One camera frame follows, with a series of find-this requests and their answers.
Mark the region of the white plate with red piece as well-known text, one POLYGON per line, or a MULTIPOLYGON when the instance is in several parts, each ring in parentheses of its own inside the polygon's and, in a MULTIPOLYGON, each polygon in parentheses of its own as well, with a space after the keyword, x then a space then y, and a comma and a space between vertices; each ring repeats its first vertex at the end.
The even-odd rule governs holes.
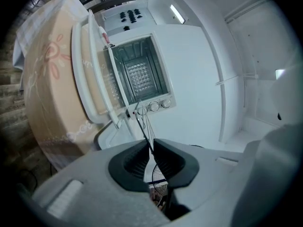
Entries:
POLYGON ((101 35, 103 36, 103 38, 105 39, 106 43, 107 43, 107 44, 110 44, 110 40, 109 40, 109 38, 108 38, 108 35, 107 35, 105 29, 104 29, 103 27, 100 26, 100 27, 99 27, 99 31, 100 31, 101 35))

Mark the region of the group of black wall holders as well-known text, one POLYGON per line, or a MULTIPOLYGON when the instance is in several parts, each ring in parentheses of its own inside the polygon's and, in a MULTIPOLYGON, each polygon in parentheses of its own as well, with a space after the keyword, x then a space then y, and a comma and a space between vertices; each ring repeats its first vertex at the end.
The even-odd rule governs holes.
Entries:
POLYGON ((136 23, 138 19, 143 18, 139 9, 128 10, 126 12, 121 12, 120 19, 122 23, 136 23))

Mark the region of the white wall panel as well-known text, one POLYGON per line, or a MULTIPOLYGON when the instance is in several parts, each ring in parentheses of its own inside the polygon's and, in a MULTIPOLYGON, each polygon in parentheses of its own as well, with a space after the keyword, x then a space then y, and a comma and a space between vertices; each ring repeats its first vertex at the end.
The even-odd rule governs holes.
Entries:
POLYGON ((150 11, 146 7, 139 6, 138 4, 125 4, 117 6, 101 13, 101 24, 108 35, 115 35, 131 29, 156 25, 150 11), (136 23, 122 23, 120 13, 128 10, 139 9, 143 18, 138 19, 136 23))

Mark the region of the black pedestal fan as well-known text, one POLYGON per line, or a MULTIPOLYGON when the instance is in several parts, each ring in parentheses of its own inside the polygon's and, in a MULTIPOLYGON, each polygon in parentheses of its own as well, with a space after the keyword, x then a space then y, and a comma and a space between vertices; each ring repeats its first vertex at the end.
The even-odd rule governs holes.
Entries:
POLYGON ((153 168, 149 187, 152 202, 159 210, 164 210, 168 196, 168 182, 157 165, 153 168))

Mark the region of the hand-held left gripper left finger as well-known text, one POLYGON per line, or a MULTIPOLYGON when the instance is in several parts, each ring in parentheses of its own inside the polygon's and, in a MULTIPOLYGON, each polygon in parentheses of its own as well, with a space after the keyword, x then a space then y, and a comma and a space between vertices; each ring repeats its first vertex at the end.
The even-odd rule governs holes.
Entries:
POLYGON ((169 219, 143 181, 149 149, 143 140, 88 153, 44 182, 33 200, 71 227, 161 227, 169 219))

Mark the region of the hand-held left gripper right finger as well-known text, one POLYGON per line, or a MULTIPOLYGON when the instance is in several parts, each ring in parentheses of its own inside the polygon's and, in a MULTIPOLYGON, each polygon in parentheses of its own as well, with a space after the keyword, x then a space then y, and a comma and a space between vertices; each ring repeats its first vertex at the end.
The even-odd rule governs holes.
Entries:
POLYGON ((239 197, 230 186, 241 153, 155 139, 153 156, 168 183, 158 221, 231 221, 239 197))

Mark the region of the white toaster oven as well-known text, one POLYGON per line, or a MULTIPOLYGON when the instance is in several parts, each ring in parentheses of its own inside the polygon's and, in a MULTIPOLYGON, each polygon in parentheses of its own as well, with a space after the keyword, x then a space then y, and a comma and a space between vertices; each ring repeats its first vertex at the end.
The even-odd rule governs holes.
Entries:
POLYGON ((113 44, 108 49, 110 61, 128 115, 133 114, 136 104, 142 100, 148 115, 176 106, 173 86, 155 33, 113 44), (169 98, 171 106, 162 108, 161 101, 169 98), (150 102, 157 101, 159 110, 151 112, 150 102))

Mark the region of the table with checked cloth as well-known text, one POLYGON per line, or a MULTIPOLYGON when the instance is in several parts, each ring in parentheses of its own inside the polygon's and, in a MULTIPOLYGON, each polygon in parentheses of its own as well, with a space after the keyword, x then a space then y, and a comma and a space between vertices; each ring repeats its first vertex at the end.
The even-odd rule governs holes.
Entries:
POLYGON ((81 28, 80 67, 99 114, 94 123, 86 114, 72 66, 72 29, 88 16, 79 0, 51 0, 17 30, 14 57, 24 57, 23 90, 33 135, 56 170, 98 150, 99 134, 112 122, 94 76, 88 26, 81 28))

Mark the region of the metal baking tray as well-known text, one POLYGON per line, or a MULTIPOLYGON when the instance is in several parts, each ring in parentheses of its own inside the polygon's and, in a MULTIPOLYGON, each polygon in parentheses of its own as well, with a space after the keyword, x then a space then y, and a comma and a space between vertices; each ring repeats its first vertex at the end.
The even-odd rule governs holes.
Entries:
POLYGON ((97 150, 104 150, 121 144, 143 140, 143 133, 135 120, 123 119, 117 129, 113 123, 108 124, 94 138, 97 150))

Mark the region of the white tube light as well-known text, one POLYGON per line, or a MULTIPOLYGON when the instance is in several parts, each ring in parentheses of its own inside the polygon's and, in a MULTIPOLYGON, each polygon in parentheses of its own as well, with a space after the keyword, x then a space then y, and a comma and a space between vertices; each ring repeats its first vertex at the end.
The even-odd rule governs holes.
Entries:
POLYGON ((182 15, 179 13, 179 11, 176 9, 176 7, 173 4, 170 5, 170 9, 174 14, 174 18, 176 18, 181 24, 184 24, 185 19, 182 17, 182 15))

